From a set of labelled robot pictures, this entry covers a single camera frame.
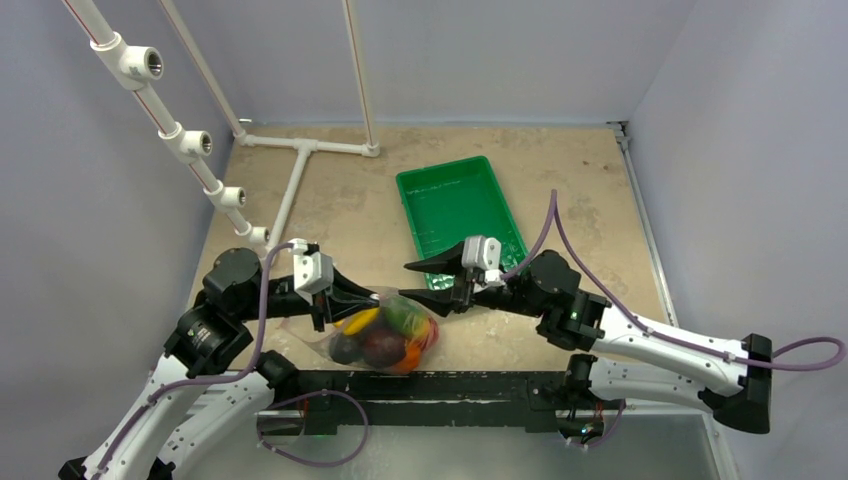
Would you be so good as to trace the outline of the yellow bell pepper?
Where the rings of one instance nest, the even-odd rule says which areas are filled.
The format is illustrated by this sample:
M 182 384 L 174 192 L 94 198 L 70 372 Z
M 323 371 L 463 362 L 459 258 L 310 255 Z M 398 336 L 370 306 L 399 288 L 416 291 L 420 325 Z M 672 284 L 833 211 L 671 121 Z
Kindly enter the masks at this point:
M 363 310 L 351 315 L 348 318 L 339 320 L 333 326 L 346 336 L 356 336 L 372 323 L 374 323 L 380 315 L 380 308 L 371 308 Z

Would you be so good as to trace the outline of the purple eggplant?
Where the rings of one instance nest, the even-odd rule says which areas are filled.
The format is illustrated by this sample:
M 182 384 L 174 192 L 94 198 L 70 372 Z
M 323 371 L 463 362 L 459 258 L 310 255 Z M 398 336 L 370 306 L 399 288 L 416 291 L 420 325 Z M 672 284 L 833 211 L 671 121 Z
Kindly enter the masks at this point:
M 362 359 L 362 349 L 359 342 L 352 336 L 335 335 L 329 342 L 330 359 L 341 365 L 350 365 Z

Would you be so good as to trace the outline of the green orange mango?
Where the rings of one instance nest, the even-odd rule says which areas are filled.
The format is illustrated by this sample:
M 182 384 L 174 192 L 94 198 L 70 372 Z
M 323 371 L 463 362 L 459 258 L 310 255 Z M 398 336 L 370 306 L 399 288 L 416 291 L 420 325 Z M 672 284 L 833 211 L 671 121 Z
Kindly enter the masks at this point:
M 409 339 L 424 337 L 430 332 L 429 312 L 412 300 L 393 296 L 382 303 L 381 309 L 386 321 Z

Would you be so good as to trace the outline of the clear zip top bag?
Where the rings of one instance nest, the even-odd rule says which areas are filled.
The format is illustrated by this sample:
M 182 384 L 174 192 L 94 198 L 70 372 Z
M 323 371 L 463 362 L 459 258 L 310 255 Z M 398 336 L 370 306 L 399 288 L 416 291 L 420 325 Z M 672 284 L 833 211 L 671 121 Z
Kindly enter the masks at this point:
M 356 335 L 356 336 L 352 336 L 352 337 L 354 337 L 354 338 L 355 338 L 355 339 L 359 342 L 359 344 L 360 344 L 360 346 L 361 346 L 361 349 L 362 349 L 362 344 L 363 344 L 363 342 L 364 342 L 365 338 L 366 338 L 369 334 L 371 334 L 372 332 L 374 332 L 374 331 L 378 331 L 378 330 L 389 330 L 389 331 L 396 332 L 397 334 L 402 335 L 402 336 L 406 339 L 406 344 L 407 344 L 407 343 L 414 342 L 414 343 L 418 343 L 418 344 L 421 346 L 421 344 L 420 344 L 420 342 L 421 342 L 420 337 L 419 337 L 419 338 L 415 338 L 415 339 L 409 339 L 409 338 L 407 338 L 406 336 L 404 336 L 403 334 L 401 334 L 401 333 L 397 332 L 397 331 L 396 331 L 396 330 L 395 330 L 395 329 L 394 329 L 394 328 L 393 328 L 393 327 L 392 327 L 392 326 L 391 326 L 391 325 L 390 325 L 390 324 L 386 321 L 386 318 L 385 318 L 384 314 L 382 313 L 382 309 L 381 309 L 381 305 L 382 305 L 382 303 L 383 303 L 383 302 L 385 302 L 385 301 L 386 301 L 388 298 L 390 298 L 390 297 L 393 297 L 393 296 L 400 296 L 400 295 L 398 294 L 398 292 L 397 292 L 395 289 L 391 289 L 391 288 L 389 288 L 389 289 L 382 289 L 382 290 L 378 289 L 378 290 L 376 290 L 376 291 L 374 291 L 374 292 L 376 292 L 376 293 L 380 296 L 380 306 L 379 306 L 379 308 L 380 308 L 380 315 L 379 315 L 379 318 L 378 318 L 378 319 L 377 319 L 374 323 L 372 323 L 369 327 L 367 327 L 365 330 L 363 330 L 362 332 L 360 332 L 358 335 Z M 433 315 L 433 314 L 432 314 L 432 313 L 431 313 L 431 312 L 430 312 L 427 308 L 425 308 L 425 309 L 429 312 L 430 317 L 432 317 L 432 318 L 436 321 L 436 319 L 435 319 L 434 315 Z M 304 316 L 296 316 L 296 317 L 304 317 L 304 318 L 306 319 L 306 324 L 307 324 L 308 326 L 310 326 L 310 327 L 312 327 L 312 328 L 313 328 L 313 324 L 312 324 L 311 318 L 310 318 L 308 315 L 304 315 Z M 289 331 L 289 332 L 290 332 L 293 336 L 295 336 L 296 338 L 298 338 L 298 340 L 300 340 L 300 341 L 301 341 L 301 342 L 303 342 L 306 346 L 308 346 L 308 347 L 309 347 L 312 351 L 314 351 L 315 353 L 317 353 L 318 355 L 320 355 L 320 356 L 321 356 L 321 357 L 323 357 L 324 359 L 326 359 L 326 360 L 328 360 L 328 361 L 330 361 L 330 362 L 332 362 L 332 363 L 334 363 L 334 364 L 336 364 L 336 365 L 341 365 L 341 364 L 338 364 L 338 363 L 333 362 L 333 361 L 330 359 L 330 357 L 329 357 L 329 353 L 328 353 L 328 346 L 329 346 L 329 342 L 330 342 L 330 340 L 332 339 L 332 337 L 333 337 L 333 336 L 335 336 L 335 335 L 342 334 L 340 331 L 338 331 L 338 330 L 337 330 L 337 329 L 333 326 L 333 324 L 334 324 L 334 323 L 327 324 L 327 325 L 325 326 L 325 331 L 324 331 L 324 332 L 316 332 L 316 331 L 314 330 L 314 332 L 313 332 L 312 334 L 308 334 L 308 333 L 306 333 L 306 332 L 305 332 L 305 329 L 304 329 L 303 327 L 301 327 L 301 326 L 296 326 L 296 327 L 294 327 L 294 328 L 288 328 L 287 330 L 288 330 L 288 331 Z M 426 350 L 426 351 L 423 351 L 423 350 L 422 350 L 422 355 L 421 355 L 421 361 L 420 361 L 420 364 L 422 363 L 422 360 L 424 359 L 425 354 L 426 354 L 426 353 L 427 353 L 430 349 L 428 349 L 428 350 Z M 375 368 L 373 368 L 373 367 L 371 367 L 371 366 L 367 365 L 367 364 L 364 362 L 363 357 L 362 357 L 362 359 L 361 359 L 360 361 L 358 361 L 358 362 L 355 362 L 355 363 L 350 364 L 350 365 L 344 365 L 344 366 L 353 366 L 353 367 L 360 368 L 360 369 L 366 369 L 366 370 L 371 370 L 371 371 L 376 371 L 376 372 L 381 372 L 381 373 L 388 373 L 388 374 L 392 374 L 392 373 L 390 373 L 390 372 L 388 371 L 388 368 L 389 368 L 389 367 L 388 367 L 388 368 L 385 368 L 385 369 L 375 369 Z

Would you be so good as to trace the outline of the dark red apple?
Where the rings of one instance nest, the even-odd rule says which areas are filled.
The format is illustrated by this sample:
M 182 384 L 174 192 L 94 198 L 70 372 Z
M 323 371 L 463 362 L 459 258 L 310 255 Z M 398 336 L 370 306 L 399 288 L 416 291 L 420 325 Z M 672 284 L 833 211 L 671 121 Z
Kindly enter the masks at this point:
M 365 338 L 362 353 L 367 365 L 375 369 L 385 369 L 405 358 L 406 339 L 393 331 L 374 331 Z

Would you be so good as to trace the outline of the red tomato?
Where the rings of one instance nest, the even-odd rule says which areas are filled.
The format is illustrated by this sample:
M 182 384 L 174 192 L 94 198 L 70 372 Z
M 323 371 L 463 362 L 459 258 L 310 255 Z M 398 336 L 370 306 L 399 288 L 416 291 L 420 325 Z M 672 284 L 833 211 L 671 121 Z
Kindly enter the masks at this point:
M 426 351 L 430 349 L 439 339 L 439 326 L 438 323 L 432 318 L 428 317 L 426 322 L 422 325 L 423 330 L 420 336 L 420 344 L 421 349 Z

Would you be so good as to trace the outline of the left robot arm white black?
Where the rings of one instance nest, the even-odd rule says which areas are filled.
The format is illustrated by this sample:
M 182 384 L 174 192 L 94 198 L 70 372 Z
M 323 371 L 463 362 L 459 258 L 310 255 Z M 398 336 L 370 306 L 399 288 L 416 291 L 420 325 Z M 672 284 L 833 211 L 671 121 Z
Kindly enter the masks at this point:
M 333 396 L 282 354 L 262 347 L 268 319 L 308 315 L 318 330 L 377 307 L 379 296 L 337 273 L 319 247 L 287 244 L 296 271 L 273 279 L 247 248 L 220 254 L 178 320 L 142 393 L 91 454 L 61 479 L 176 479 L 238 423 L 271 407 L 301 416 Z

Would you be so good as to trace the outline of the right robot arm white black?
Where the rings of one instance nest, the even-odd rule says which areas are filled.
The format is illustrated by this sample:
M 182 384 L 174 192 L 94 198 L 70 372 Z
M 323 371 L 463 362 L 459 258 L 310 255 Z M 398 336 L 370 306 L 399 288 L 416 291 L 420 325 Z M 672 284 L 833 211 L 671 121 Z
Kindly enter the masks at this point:
M 489 308 L 538 319 L 537 333 L 571 352 L 571 373 L 561 381 L 576 407 L 592 400 L 639 398 L 707 412 L 737 431 L 771 429 L 770 339 L 713 338 L 650 319 L 629 319 L 610 299 L 581 289 L 581 275 L 558 252 L 546 249 L 508 275 L 493 238 L 472 236 L 405 269 L 452 277 L 442 290 L 403 289 L 401 295 L 439 316 Z

